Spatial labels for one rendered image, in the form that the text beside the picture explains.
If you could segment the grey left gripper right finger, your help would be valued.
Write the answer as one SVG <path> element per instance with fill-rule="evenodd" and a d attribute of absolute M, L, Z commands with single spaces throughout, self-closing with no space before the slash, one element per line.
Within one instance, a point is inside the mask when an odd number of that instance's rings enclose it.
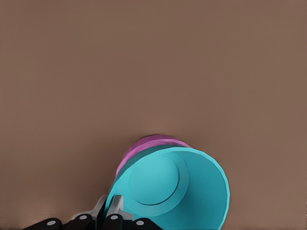
<path fill-rule="evenodd" d="M 116 195 L 106 213 L 102 230 L 132 230 L 133 215 L 124 211 L 123 196 Z"/>

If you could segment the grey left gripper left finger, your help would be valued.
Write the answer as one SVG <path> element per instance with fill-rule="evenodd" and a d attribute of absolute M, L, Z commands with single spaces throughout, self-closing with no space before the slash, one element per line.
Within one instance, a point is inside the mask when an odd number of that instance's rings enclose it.
<path fill-rule="evenodd" d="M 75 214 L 62 230 L 101 230 L 106 199 L 107 195 L 103 195 L 92 210 Z"/>

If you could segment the blue bowl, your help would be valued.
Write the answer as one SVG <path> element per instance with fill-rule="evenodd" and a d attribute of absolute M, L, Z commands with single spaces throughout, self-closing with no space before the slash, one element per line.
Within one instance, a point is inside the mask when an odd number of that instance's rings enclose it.
<path fill-rule="evenodd" d="M 221 166 L 206 153 L 160 145 L 130 158 L 118 172 L 106 200 L 123 197 L 123 210 L 149 218 L 164 230 L 219 230 L 230 191 Z"/>

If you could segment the pink bowl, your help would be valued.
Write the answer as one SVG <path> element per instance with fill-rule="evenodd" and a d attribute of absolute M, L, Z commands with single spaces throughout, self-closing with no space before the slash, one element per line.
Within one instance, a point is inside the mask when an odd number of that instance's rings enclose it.
<path fill-rule="evenodd" d="M 137 153 L 146 150 L 151 147 L 156 147 L 160 145 L 173 145 L 173 146 L 181 146 L 181 147 L 188 147 L 191 148 L 190 145 L 187 143 L 174 138 L 172 136 L 168 135 L 159 135 L 159 134 L 154 134 L 154 135 L 149 135 L 142 137 L 141 139 L 137 140 L 135 143 L 133 143 L 128 150 L 125 152 L 123 155 L 117 170 L 116 170 L 116 175 L 118 175 L 119 171 L 121 168 L 125 165 L 125 163 L 135 156 Z"/>

